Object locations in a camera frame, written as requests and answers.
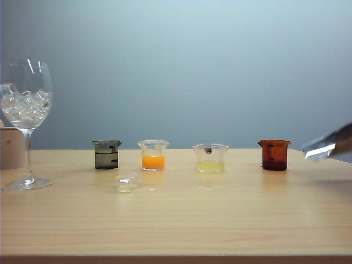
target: small beaker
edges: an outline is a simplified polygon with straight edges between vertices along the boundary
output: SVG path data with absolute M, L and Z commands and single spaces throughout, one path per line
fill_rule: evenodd
M 225 169 L 224 154 L 229 147 L 222 144 L 198 144 L 193 146 L 199 172 L 222 172 Z
M 287 169 L 287 148 L 290 141 L 283 139 L 263 139 L 258 142 L 262 146 L 263 169 L 269 171 L 285 171 Z
M 163 150 L 169 145 L 166 140 L 142 140 L 138 146 L 142 149 L 142 169 L 159 171 L 165 167 Z
M 116 169 L 119 167 L 120 140 L 95 140 L 92 142 L 95 151 L 96 169 Z

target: knife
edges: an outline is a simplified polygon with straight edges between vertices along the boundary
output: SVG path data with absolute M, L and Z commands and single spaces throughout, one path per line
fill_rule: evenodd
M 321 160 L 352 151 L 352 123 L 302 145 L 305 158 Z

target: liquid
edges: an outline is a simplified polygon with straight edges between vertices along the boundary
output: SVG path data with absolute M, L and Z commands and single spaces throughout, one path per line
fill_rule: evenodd
M 268 171 L 286 171 L 287 162 L 263 161 L 263 169 L 267 169 Z
M 164 155 L 142 157 L 142 168 L 146 171 L 158 171 L 159 169 L 162 169 L 164 167 Z
M 95 153 L 96 169 L 116 169 L 119 167 L 118 152 Z
M 198 162 L 197 170 L 199 172 L 222 172 L 225 169 L 223 162 Z

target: empty glass beaker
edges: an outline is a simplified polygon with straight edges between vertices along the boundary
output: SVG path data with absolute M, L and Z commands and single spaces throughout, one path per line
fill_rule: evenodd
M 222 144 L 198 144 L 193 146 L 199 172 L 222 172 L 224 154 L 229 147 Z
M 120 140 L 95 140 L 92 142 L 95 152 L 96 169 L 115 169 L 119 167 Z
M 263 169 L 269 171 L 285 171 L 287 169 L 287 148 L 290 141 L 283 139 L 263 139 L 258 142 L 262 146 Z
M 165 167 L 163 150 L 169 145 L 166 140 L 143 140 L 138 142 L 142 149 L 142 169 L 158 171 Z

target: orange liquid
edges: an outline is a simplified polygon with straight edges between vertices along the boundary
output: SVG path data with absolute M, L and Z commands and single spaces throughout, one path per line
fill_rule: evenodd
M 159 169 L 165 167 L 165 157 L 160 156 L 144 156 L 142 157 L 142 167 L 145 169 Z

